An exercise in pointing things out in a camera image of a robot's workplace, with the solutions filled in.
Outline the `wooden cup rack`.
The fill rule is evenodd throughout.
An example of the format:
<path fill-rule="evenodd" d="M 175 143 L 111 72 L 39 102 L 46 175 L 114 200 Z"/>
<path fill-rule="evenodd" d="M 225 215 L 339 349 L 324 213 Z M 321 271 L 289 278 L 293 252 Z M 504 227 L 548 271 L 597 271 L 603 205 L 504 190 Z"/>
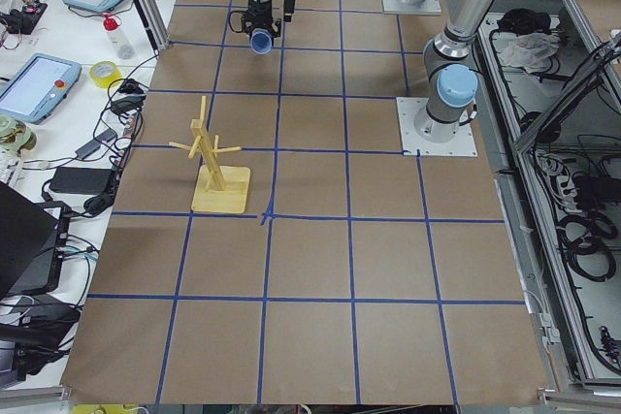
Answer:
<path fill-rule="evenodd" d="M 192 145 L 169 142 L 172 147 L 188 152 L 193 158 L 200 154 L 203 164 L 195 184 L 191 208 L 195 212 L 242 214 L 245 212 L 251 170 L 248 167 L 221 165 L 217 157 L 221 153 L 236 152 L 240 146 L 220 147 L 219 136 L 212 139 L 205 123 L 207 97 L 201 100 L 198 118 L 190 122 L 194 137 Z"/>

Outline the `red cap squeeze bottle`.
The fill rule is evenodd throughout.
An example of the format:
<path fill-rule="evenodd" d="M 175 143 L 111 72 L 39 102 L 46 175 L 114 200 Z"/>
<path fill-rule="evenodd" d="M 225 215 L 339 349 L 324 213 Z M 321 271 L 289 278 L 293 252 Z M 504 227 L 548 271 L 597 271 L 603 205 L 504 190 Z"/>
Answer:
<path fill-rule="evenodd" d="M 110 39 L 116 55 L 123 60 L 130 59 L 135 55 L 128 38 L 122 31 L 120 23 L 110 14 L 104 14 L 103 27 Z"/>

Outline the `crumpled white cloth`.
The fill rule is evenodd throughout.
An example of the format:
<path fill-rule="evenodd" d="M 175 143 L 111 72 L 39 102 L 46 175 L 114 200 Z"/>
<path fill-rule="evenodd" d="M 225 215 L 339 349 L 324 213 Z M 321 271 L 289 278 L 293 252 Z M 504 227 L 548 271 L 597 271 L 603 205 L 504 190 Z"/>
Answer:
<path fill-rule="evenodd" d="M 523 68 L 528 73 L 543 72 L 556 54 L 560 39 L 551 34 L 531 33 L 518 36 L 500 52 L 503 66 Z"/>

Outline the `teach pendant tablet near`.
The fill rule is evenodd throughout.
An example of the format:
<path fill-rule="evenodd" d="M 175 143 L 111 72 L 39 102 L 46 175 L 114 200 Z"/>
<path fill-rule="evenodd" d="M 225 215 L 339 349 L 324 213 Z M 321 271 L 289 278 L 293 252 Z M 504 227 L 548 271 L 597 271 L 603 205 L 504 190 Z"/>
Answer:
<path fill-rule="evenodd" d="M 1 92 L 1 112 L 37 124 L 61 103 L 81 73 L 77 62 L 35 53 Z"/>

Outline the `light blue plastic cup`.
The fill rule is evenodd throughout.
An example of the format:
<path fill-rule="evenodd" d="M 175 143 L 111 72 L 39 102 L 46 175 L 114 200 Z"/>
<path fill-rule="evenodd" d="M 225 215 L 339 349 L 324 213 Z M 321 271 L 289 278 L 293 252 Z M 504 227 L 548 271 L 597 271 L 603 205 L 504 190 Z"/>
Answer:
<path fill-rule="evenodd" d="M 249 45 L 251 50 L 259 55 L 269 53 L 273 48 L 273 43 L 273 36 L 266 29 L 256 28 L 249 36 Z"/>

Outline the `black laptop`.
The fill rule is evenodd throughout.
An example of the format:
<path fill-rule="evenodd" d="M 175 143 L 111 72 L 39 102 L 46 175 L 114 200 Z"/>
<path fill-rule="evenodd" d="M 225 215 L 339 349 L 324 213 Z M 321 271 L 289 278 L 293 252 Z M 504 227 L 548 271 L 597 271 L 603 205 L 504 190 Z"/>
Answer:
<path fill-rule="evenodd" d="M 1 297 L 36 296 L 59 283 L 71 209 L 63 202 L 33 203 L 1 185 Z"/>

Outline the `black power adapter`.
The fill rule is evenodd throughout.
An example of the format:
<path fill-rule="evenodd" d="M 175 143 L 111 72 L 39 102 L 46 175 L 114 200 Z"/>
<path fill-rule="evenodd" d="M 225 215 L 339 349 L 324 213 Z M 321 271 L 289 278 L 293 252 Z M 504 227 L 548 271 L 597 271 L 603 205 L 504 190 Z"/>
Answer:
<path fill-rule="evenodd" d="M 59 167 L 49 184 L 49 190 L 62 194 L 98 195 L 107 190 L 113 171 L 84 167 Z"/>

